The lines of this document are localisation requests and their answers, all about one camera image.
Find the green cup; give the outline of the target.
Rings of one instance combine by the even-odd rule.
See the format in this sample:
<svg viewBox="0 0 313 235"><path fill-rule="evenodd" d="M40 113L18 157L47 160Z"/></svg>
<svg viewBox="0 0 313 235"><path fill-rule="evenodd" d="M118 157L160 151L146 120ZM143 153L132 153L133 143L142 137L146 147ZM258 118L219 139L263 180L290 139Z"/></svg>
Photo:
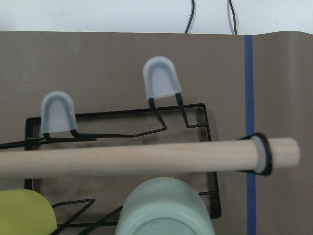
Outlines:
<svg viewBox="0 0 313 235"><path fill-rule="evenodd" d="M198 193L174 178L150 179L124 202L117 235L213 235L208 210Z"/></svg>

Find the yellow cup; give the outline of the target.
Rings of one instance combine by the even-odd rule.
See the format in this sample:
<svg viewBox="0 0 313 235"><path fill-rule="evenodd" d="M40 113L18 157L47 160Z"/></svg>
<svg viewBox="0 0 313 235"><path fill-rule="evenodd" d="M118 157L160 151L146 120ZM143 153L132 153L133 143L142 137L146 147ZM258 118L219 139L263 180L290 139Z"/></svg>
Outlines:
<svg viewBox="0 0 313 235"><path fill-rule="evenodd" d="M28 189L0 192L0 233L2 235L49 235L57 229L51 204Z"/></svg>

